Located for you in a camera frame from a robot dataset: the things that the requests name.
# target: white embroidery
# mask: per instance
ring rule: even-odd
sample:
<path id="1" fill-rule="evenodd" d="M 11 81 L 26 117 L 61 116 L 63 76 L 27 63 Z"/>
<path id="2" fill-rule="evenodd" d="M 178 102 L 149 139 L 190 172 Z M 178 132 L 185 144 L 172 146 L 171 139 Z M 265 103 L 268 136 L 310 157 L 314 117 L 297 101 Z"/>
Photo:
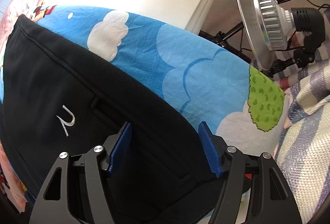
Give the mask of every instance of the white embroidery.
<path id="1" fill-rule="evenodd" d="M 64 129 L 64 132 L 65 132 L 66 136 L 68 137 L 69 134 L 68 134 L 68 131 L 65 128 L 65 125 L 66 126 L 73 126 L 75 124 L 75 115 L 73 115 L 73 113 L 70 110 L 68 110 L 66 106 L 63 105 L 62 108 L 65 109 L 72 116 L 72 121 L 70 123 L 68 123 L 68 122 L 64 121 L 63 119 L 61 119 L 60 117 L 58 117 L 56 115 L 56 117 L 59 118 L 59 120 L 60 120 L 60 122 L 63 126 L 63 129 Z"/>

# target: striped blanket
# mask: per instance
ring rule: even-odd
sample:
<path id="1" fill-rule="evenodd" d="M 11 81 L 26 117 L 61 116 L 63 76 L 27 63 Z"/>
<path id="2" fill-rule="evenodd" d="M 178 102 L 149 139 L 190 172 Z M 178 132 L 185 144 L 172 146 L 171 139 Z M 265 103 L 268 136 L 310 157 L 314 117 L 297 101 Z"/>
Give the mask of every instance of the striped blanket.
<path id="1" fill-rule="evenodd" d="M 330 34 L 330 10 L 324 12 Z M 307 223 L 330 193 L 330 40 L 316 52 L 307 68 L 287 68 L 275 82 L 290 97 L 275 159 L 296 199 L 303 223 Z M 294 46 L 302 44 L 295 35 Z M 290 57 L 288 52 L 278 58 Z"/>

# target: black garment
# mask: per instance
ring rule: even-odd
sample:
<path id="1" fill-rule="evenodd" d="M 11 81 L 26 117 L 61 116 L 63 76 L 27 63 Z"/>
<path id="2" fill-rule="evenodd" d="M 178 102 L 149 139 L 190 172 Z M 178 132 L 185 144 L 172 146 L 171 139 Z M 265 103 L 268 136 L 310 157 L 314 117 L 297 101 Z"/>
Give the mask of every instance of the black garment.
<path id="1" fill-rule="evenodd" d="M 4 58 L 0 139 L 36 197 L 62 151 L 86 153 L 119 131 L 133 138 L 109 179 L 122 223 L 195 223 L 216 204 L 222 180 L 211 173 L 196 131 L 175 109 L 101 57 L 20 16 Z M 73 126 L 61 125 L 60 118 Z"/>

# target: blue gripper pad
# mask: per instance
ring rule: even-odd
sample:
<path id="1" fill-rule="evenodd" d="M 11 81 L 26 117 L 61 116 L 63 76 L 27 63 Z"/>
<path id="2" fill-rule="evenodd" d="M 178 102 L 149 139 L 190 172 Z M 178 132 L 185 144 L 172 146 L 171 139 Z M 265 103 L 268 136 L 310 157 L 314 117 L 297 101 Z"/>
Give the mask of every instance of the blue gripper pad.
<path id="1" fill-rule="evenodd" d="M 123 160 L 125 153 L 128 149 L 129 143 L 132 139 L 132 125 L 128 123 L 121 133 L 116 145 L 110 154 L 110 166 L 108 174 L 113 174 L 120 167 L 121 161 Z"/>
<path id="2" fill-rule="evenodd" d="M 199 140 L 202 143 L 204 154 L 212 173 L 214 173 L 217 177 L 220 177 L 222 175 L 221 157 L 210 135 L 212 136 L 213 134 L 211 133 L 206 122 L 201 122 L 198 126 Z"/>

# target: light blue cloud print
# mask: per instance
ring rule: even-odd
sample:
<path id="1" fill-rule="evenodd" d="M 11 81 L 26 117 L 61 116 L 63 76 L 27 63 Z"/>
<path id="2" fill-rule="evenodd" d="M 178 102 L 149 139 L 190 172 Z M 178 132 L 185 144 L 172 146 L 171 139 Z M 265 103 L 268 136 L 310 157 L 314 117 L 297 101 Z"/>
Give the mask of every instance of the light blue cloud print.
<path id="1" fill-rule="evenodd" d="M 197 129 L 213 133 L 221 120 L 242 111 L 249 91 L 249 64 L 201 37 L 165 24 L 157 35 L 161 58 L 174 69 L 163 80 L 166 102 Z"/>

